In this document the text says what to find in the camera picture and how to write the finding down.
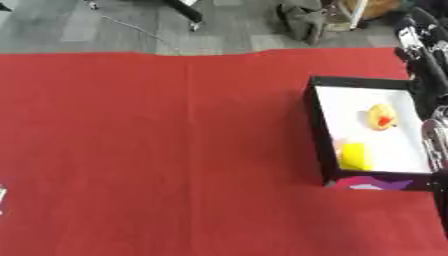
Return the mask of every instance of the yellow sponge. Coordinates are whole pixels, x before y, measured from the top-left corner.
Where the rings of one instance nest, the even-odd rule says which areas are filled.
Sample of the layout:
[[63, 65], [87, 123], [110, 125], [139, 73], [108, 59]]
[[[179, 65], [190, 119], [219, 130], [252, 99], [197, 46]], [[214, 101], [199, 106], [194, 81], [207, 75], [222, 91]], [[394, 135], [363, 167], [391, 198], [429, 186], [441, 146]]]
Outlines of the yellow sponge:
[[372, 154], [364, 143], [346, 143], [339, 156], [339, 167], [344, 170], [372, 170]]

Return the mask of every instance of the box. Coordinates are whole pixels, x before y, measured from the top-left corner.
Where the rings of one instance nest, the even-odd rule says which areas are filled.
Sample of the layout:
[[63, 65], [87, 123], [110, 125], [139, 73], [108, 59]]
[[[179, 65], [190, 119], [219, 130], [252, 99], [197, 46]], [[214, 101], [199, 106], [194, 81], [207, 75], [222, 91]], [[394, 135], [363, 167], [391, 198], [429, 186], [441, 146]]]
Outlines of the box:
[[[409, 81], [312, 77], [305, 93], [315, 150], [326, 186], [376, 190], [432, 191], [432, 178], [421, 143], [422, 121], [407, 91]], [[366, 111], [388, 104], [397, 112], [397, 127], [375, 131]], [[369, 171], [342, 169], [334, 144], [349, 140], [371, 151]]]

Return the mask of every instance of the gray carpet floor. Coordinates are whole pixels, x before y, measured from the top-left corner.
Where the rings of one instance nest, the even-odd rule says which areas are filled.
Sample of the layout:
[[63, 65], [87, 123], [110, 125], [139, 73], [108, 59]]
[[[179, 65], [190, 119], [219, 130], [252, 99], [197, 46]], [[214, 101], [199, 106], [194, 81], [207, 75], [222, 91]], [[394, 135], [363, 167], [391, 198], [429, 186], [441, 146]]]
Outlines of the gray carpet floor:
[[[13, 13], [0, 13], [0, 52], [135, 51], [176, 52], [145, 33], [102, 18], [136, 25], [163, 38], [184, 55], [235, 54], [278, 48], [309, 48], [276, 29], [277, 0], [200, 0], [207, 22], [188, 31], [187, 20], [158, 0], [97, 0], [100, 11], [82, 0], [3, 0]], [[327, 33], [313, 47], [396, 46], [392, 29], [374, 22], [368, 29]]]

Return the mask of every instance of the wire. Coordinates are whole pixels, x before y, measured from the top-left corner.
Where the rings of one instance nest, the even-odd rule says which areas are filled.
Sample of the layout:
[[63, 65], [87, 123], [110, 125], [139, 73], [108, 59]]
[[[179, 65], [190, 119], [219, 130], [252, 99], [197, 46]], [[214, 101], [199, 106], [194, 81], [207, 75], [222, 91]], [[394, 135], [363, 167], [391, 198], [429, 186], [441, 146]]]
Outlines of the wire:
[[135, 26], [135, 25], [128, 24], [128, 23], [125, 23], [125, 22], [122, 22], [122, 21], [113, 19], [113, 18], [111, 18], [111, 17], [109, 17], [109, 16], [106, 16], [106, 15], [101, 15], [101, 17], [104, 18], [104, 19], [108, 19], [108, 20], [110, 20], [110, 21], [112, 21], [112, 22], [115, 22], [115, 23], [117, 23], [117, 24], [120, 24], [120, 25], [129, 27], [129, 28], [135, 29], [135, 30], [137, 30], [137, 31], [139, 31], [139, 32], [141, 32], [141, 33], [143, 33], [143, 34], [146, 34], [146, 35], [148, 35], [148, 36], [150, 36], [150, 37], [152, 37], [152, 38], [155, 38], [155, 39], [159, 40], [160, 42], [162, 42], [164, 45], [166, 45], [168, 48], [170, 48], [170, 49], [171, 49], [173, 52], [175, 52], [177, 55], [182, 56], [182, 52], [181, 52], [181, 50], [180, 50], [179, 48], [172, 46], [170, 43], [168, 43], [167, 41], [165, 41], [163, 38], [161, 38], [161, 37], [159, 37], [159, 36], [157, 36], [157, 35], [155, 35], [155, 34], [152, 34], [152, 33], [148, 32], [148, 31], [146, 31], [146, 30], [144, 30], [144, 29], [142, 29], [142, 28], [140, 28], [140, 27], [137, 27], [137, 26]]

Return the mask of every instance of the red carpet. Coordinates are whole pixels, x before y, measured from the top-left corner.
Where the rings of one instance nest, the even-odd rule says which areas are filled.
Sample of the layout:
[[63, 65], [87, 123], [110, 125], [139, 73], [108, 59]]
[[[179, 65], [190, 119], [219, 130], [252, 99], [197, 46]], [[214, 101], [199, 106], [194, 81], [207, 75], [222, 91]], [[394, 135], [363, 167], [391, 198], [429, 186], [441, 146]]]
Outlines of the red carpet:
[[391, 49], [0, 55], [4, 256], [447, 255], [429, 193], [325, 189], [309, 75]]

